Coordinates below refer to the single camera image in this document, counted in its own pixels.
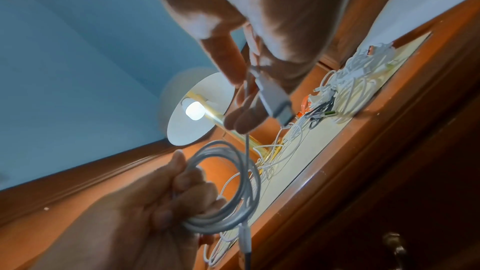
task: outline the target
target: lamp shade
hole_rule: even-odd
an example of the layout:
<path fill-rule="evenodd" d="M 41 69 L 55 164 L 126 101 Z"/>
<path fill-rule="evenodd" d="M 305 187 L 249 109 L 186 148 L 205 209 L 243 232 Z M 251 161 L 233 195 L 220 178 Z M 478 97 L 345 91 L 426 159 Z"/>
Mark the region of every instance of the lamp shade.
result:
<path fill-rule="evenodd" d="M 160 127 L 175 146 L 185 146 L 207 134 L 215 124 L 206 117 L 193 120 L 186 110 L 195 111 L 195 104 L 185 100 L 188 92 L 204 97 L 209 106 L 225 114 L 235 94 L 235 87 L 213 68 L 197 67 L 177 74 L 160 95 Z"/>

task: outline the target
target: light bulb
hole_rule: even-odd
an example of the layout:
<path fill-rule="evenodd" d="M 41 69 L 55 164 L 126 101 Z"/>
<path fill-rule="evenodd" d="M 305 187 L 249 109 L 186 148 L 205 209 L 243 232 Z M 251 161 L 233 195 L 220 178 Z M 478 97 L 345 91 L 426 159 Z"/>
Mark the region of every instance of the light bulb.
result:
<path fill-rule="evenodd" d="M 191 98 L 185 98 L 181 102 L 181 106 L 185 110 L 185 114 L 193 121 L 198 121 L 205 115 L 205 107 Z"/>

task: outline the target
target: drawer handle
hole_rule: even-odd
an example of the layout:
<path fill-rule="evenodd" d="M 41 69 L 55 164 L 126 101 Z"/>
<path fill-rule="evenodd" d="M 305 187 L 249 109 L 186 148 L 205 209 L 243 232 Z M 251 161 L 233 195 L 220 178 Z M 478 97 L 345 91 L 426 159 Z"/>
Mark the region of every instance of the drawer handle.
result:
<path fill-rule="evenodd" d="M 398 267 L 395 270 L 410 270 L 411 260 L 405 249 L 405 242 L 398 233 L 389 232 L 383 236 L 383 244 L 393 253 Z"/>

